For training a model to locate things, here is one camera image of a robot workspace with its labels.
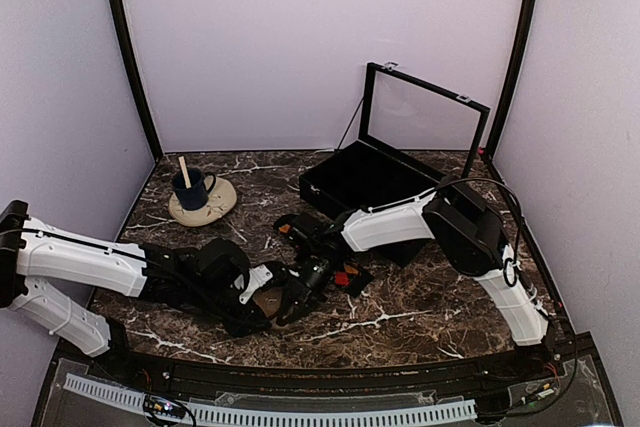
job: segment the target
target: black box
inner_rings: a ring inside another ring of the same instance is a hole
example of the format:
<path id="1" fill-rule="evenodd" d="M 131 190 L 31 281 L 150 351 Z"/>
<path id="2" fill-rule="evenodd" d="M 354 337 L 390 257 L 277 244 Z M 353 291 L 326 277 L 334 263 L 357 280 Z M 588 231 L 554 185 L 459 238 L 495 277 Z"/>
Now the black box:
<path id="1" fill-rule="evenodd" d="M 445 175 L 369 134 L 377 75 L 388 75 L 427 89 L 480 114 L 462 177 L 471 171 L 489 117 L 487 107 L 468 97 L 386 66 L 367 64 L 358 139 L 300 176 L 300 197 L 331 219 L 345 210 L 375 207 L 415 196 L 437 185 Z M 397 265 L 405 266 L 424 243 L 422 239 L 411 240 L 376 250 Z"/>

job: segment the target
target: marble surface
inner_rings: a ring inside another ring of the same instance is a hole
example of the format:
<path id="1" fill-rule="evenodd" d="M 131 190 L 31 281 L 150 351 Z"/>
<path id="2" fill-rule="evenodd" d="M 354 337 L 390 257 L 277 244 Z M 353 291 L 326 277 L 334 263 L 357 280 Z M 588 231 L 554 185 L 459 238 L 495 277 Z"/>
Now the marble surface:
<path id="1" fill-rule="evenodd" d="M 135 206 L 122 241 L 154 242 L 171 248 L 201 247 L 224 237 L 244 249 L 253 265 L 266 260 L 292 263 L 294 252 L 274 235 L 272 223 L 283 214 L 307 211 L 300 200 L 298 176 L 327 153 L 300 151 L 186 154 L 187 163 L 231 181 L 238 204 L 209 226 L 187 228 L 173 220 L 167 204 L 177 155 L 162 159 Z M 433 167 L 455 173 L 464 155 L 413 152 Z M 488 177 L 477 160 L 473 176 Z M 476 189 L 504 213 L 500 194 L 489 184 Z M 538 286 L 545 307 L 552 304 L 531 256 L 521 242 L 524 270 Z M 163 305 L 145 303 L 100 289 L 91 306 L 127 328 L 134 350 L 172 358 L 254 367 L 362 368 L 411 365 L 504 352 L 512 348 L 509 329 L 485 291 L 451 268 L 435 243 L 429 243 L 401 269 L 376 254 L 362 254 L 361 264 L 375 275 L 357 299 L 328 289 L 319 310 L 282 331 L 245 338 L 230 337 L 221 325 Z"/>

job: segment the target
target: white wall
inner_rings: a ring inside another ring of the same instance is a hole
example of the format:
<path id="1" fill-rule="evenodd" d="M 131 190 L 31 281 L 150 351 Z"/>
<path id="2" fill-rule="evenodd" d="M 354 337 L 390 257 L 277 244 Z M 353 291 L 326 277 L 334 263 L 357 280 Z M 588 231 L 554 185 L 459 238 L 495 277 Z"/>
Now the white wall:
<path id="1" fill-rule="evenodd" d="M 368 61 L 495 106 L 520 2 L 127 0 L 167 151 L 335 147 Z M 476 120 L 438 115 L 418 135 L 465 148 Z"/>
<path id="2" fill-rule="evenodd" d="M 640 425 L 640 0 L 538 0 L 497 166 Z"/>
<path id="3" fill-rule="evenodd" d="M 113 239 L 153 161 L 108 0 L 0 0 L 0 59 L 0 210 Z M 8 311 L 0 339 L 0 425 L 28 426 L 56 339 Z"/>

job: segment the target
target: blue mug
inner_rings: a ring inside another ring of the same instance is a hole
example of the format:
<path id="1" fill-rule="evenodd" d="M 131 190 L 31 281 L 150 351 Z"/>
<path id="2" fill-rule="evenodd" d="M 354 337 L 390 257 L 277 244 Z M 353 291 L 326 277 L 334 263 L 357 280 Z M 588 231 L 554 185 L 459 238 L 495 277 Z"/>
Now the blue mug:
<path id="1" fill-rule="evenodd" d="M 216 176 L 211 172 L 202 173 L 198 169 L 187 169 L 187 172 L 189 173 L 191 188 L 187 189 L 182 172 L 178 172 L 173 176 L 173 179 L 171 179 L 171 187 L 184 210 L 198 210 L 209 202 L 209 192 L 211 192 L 213 186 L 216 185 Z M 209 176 L 213 177 L 213 182 L 211 182 L 211 186 L 207 189 L 204 186 L 204 179 Z"/>

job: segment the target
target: red object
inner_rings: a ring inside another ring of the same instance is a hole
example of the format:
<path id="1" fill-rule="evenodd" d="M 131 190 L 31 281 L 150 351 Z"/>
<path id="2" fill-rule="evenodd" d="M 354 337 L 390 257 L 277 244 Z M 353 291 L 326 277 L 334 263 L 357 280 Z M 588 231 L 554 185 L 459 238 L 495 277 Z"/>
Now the red object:
<path id="1" fill-rule="evenodd" d="M 349 276 L 347 275 L 346 272 L 336 272 L 335 282 L 336 282 L 336 285 L 345 287 L 349 285 Z"/>

